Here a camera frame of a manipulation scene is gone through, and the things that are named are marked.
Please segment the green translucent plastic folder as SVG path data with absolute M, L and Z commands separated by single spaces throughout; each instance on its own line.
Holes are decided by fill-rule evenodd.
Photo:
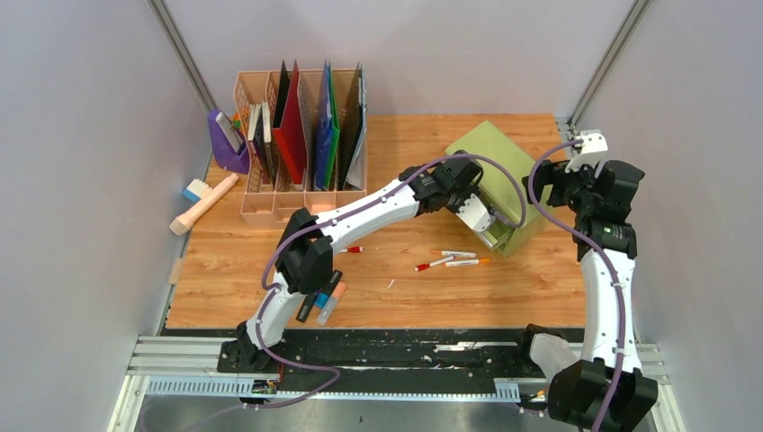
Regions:
M 337 145 L 338 145 L 338 139 L 339 139 L 339 133 L 340 133 L 339 119 L 337 114 L 336 92 L 335 92 L 335 85 L 334 85 L 334 74 L 333 74 L 331 65 L 328 65 L 328 101 L 329 101 L 329 108 L 330 108 L 330 119 L 329 119 L 330 139 L 329 139 L 329 147 L 328 147 L 328 153 L 327 153 L 327 163 L 326 163 L 324 180 L 325 180 L 326 188 L 328 190 L 331 190 L 332 178 L 333 178 L 334 168 L 335 168 Z

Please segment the blue highlighter marker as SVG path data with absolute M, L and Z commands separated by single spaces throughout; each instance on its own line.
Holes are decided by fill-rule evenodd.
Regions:
M 319 291 L 319 294 L 314 302 L 315 307 L 319 309 L 324 308 L 333 291 L 337 288 L 339 282 L 341 281 L 342 276 L 343 273 L 340 270 L 335 270 L 333 272 L 327 284 Z

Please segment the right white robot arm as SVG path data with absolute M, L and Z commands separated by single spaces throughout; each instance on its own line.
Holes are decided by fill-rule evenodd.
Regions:
M 573 240 L 586 294 L 582 348 L 574 354 L 558 332 L 530 325 L 514 351 L 519 372 L 548 379 L 552 419 L 590 431 L 633 431 L 658 399 L 645 376 L 633 334 L 631 287 L 637 241 L 627 222 L 644 178 L 620 160 L 571 168 L 543 161 L 523 180 L 528 198 L 551 188 L 546 204 L 575 212 Z

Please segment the green metal drawer cabinet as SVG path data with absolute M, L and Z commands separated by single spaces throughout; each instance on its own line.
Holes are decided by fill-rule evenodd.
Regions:
M 535 160 L 505 135 L 492 122 L 484 121 L 445 148 L 446 155 L 466 152 L 489 158 L 512 175 L 521 185 L 530 174 Z M 483 177 L 480 180 L 480 198 L 492 212 L 498 215 L 478 238 L 492 251 L 503 257 L 516 253 L 543 231 L 546 219 L 526 197 L 526 190 L 519 190 L 497 167 L 480 161 Z

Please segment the beige plastic file organizer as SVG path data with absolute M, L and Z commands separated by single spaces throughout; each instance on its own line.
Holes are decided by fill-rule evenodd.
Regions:
M 306 208 L 313 213 L 334 210 L 337 207 L 361 199 L 367 194 L 367 151 L 365 149 L 367 102 L 364 72 L 361 79 L 361 128 L 359 130 L 357 146 L 346 178 L 345 189 L 342 191 L 337 189 L 340 133 L 346 115 L 346 100 L 356 67 L 334 68 L 331 66 L 334 74 L 340 133 L 332 188 L 327 191 L 318 191 L 315 188 L 315 142 L 318 129 L 319 92 L 323 67 L 318 69 L 298 67 L 300 71 L 298 96 L 307 150 L 307 169 L 304 188 L 298 191 L 290 183 L 288 174 L 285 172 L 285 167 L 280 159 L 272 129 L 271 149 L 276 169 L 274 185 L 264 181 L 257 163 L 252 160 L 252 153 L 247 144 L 250 156 L 250 170 L 244 188 L 240 214 L 248 227 L 253 230 L 281 229 L 286 225 L 291 215 L 300 208 Z M 280 70 L 244 71 L 238 74 L 236 84 L 234 85 L 234 100 L 237 113 L 242 121 L 245 139 L 247 139 L 247 117 L 251 104 L 260 104 L 263 100 L 268 102 L 271 114 L 271 127 L 273 127 Z

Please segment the blue binder folder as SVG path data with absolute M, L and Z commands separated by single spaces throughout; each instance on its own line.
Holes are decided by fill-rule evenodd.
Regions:
M 319 92 L 318 129 L 315 142 L 314 185 L 318 191 L 328 190 L 330 150 L 333 144 L 334 111 L 332 107 L 332 80 L 330 62 L 324 62 Z

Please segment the orange yellow booklet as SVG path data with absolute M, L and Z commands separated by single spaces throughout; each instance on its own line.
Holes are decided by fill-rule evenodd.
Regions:
M 260 151 L 257 149 L 256 127 L 259 122 L 261 105 L 252 103 L 247 117 L 247 144 L 252 153 L 252 160 L 257 163 L 260 172 L 263 172 L 263 163 L 260 160 Z

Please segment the red binder folder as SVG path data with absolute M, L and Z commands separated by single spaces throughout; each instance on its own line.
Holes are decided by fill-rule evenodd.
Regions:
M 272 132 L 290 183 L 301 191 L 306 176 L 307 150 L 298 96 L 299 77 L 297 63 L 289 70 L 282 62 Z

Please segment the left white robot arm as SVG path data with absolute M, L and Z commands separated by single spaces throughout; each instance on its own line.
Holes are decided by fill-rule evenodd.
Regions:
M 338 209 L 297 210 L 261 276 L 260 307 L 238 325 L 221 357 L 240 370 L 268 370 L 286 324 L 304 298 L 329 283 L 342 248 L 399 221 L 442 209 L 458 212 L 477 196 L 482 173 L 476 156 L 461 152 L 411 166 L 377 192 Z

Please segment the purple highlighter marker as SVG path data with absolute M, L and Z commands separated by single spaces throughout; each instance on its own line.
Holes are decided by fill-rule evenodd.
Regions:
M 304 298 L 296 316 L 297 321 L 301 323 L 307 321 L 318 297 L 319 294 L 317 292 L 313 292 Z

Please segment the orange highlighter marker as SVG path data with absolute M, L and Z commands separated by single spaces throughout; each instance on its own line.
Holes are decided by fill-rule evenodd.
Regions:
M 328 297 L 326 303 L 324 304 L 321 313 L 317 317 L 317 324 L 320 326 L 325 326 L 328 323 L 329 318 L 331 317 L 332 313 L 336 309 L 337 305 L 339 304 L 343 294 L 346 291 L 346 283 L 339 282 L 337 284 L 337 287 L 333 290 L 331 295 Z

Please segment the black notebook with sticker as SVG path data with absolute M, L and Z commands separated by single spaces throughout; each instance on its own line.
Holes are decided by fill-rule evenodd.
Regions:
M 257 149 L 260 151 L 260 160 L 263 163 L 264 171 L 262 177 L 265 182 L 274 185 L 276 169 L 274 167 L 274 158 L 272 155 L 271 143 L 271 114 L 270 107 L 266 100 L 261 103 L 261 112 L 259 122 L 256 127 Z

